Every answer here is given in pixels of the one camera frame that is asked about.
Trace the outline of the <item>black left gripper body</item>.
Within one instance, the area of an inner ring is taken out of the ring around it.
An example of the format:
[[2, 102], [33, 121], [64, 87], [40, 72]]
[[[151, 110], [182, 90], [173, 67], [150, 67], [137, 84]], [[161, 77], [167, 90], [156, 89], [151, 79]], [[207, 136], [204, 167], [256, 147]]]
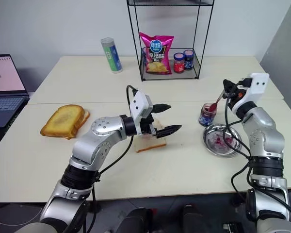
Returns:
[[140, 121], [140, 129], [141, 129], [141, 135], [152, 135], [156, 136], [157, 135], [157, 129], [153, 125], [154, 123], [154, 118], [152, 114], [149, 114], [146, 118], [141, 118]]

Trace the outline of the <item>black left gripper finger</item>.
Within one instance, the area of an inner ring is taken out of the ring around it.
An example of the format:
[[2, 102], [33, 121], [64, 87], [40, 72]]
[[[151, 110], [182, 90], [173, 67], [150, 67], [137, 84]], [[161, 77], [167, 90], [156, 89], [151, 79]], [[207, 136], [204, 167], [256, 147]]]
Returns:
[[171, 108], [171, 105], [168, 104], [154, 104], [152, 113], [161, 113]]
[[173, 133], [175, 133], [176, 131], [178, 131], [182, 126], [181, 125], [171, 125], [171, 126], [167, 126], [161, 130], [156, 130], [156, 138], [162, 138], [162, 137], [166, 137], [169, 136]]

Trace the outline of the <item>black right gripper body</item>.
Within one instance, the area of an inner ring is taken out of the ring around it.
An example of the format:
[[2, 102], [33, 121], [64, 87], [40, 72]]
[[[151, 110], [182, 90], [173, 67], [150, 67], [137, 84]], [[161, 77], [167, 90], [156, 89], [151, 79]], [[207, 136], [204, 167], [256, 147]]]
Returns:
[[232, 88], [232, 90], [235, 91], [235, 96], [233, 98], [229, 98], [229, 103], [237, 103], [240, 101], [245, 96], [247, 89], [251, 86], [251, 83], [251, 78], [245, 78], [235, 84], [235, 86]]

